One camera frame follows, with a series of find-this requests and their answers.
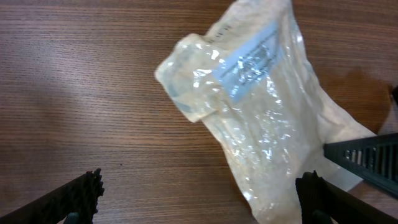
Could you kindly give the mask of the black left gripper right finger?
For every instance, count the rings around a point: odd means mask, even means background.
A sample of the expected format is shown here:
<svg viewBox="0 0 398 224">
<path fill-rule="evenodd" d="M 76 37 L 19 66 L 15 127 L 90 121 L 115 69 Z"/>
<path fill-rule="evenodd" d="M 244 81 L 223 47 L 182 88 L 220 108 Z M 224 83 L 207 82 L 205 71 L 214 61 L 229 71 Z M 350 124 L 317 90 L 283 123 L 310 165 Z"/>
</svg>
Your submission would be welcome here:
<svg viewBox="0 0 398 224">
<path fill-rule="evenodd" d="M 303 224 L 397 224 L 397 219 L 339 189 L 315 171 L 295 180 Z"/>
</svg>

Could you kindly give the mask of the white snack pouch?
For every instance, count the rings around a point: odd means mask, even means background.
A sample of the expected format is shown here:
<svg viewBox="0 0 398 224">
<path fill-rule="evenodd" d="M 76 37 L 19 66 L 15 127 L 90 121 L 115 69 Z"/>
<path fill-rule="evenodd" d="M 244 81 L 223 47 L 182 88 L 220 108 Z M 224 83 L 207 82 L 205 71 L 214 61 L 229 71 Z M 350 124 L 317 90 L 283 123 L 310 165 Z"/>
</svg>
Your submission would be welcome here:
<svg viewBox="0 0 398 224">
<path fill-rule="evenodd" d="M 305 172 L 344 191 L 360 183 L 323 145 L 373 133 L 320 86 L 290 1 L 235 1 L 205 35 L 180 40 L 155 77 L 219 141 L 259 223 L 302 221 L 295 180 Z"/>
</svg>

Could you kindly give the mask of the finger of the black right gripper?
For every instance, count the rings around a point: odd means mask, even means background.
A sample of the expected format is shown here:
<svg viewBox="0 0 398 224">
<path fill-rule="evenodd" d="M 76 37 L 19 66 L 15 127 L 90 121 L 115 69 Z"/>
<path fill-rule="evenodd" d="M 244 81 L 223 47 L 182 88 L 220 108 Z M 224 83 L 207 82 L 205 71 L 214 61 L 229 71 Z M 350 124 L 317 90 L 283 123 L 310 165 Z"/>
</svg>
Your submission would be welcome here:
<svg viewBox="0 0 398 224">
<path fill-rule="evenodd" d="M 324 156 L 397 198 L 397 134 L 323 145 Z"/>
</svg>

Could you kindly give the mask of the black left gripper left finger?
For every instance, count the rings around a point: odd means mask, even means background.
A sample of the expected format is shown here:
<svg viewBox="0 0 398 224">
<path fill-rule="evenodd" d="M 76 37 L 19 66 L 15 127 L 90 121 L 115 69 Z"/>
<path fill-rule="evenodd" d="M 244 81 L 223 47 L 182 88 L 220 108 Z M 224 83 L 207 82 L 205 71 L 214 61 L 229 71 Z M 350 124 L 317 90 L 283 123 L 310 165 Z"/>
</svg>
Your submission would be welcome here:
<svg viewBox="0 0 398 224">
<path fill-rule="evenodd" d="M 92 224 L 98 213 L 98 198 L 103 196 L 101 169 L 82 176 L 1 217 L 1 223 Z"/>
</svg>

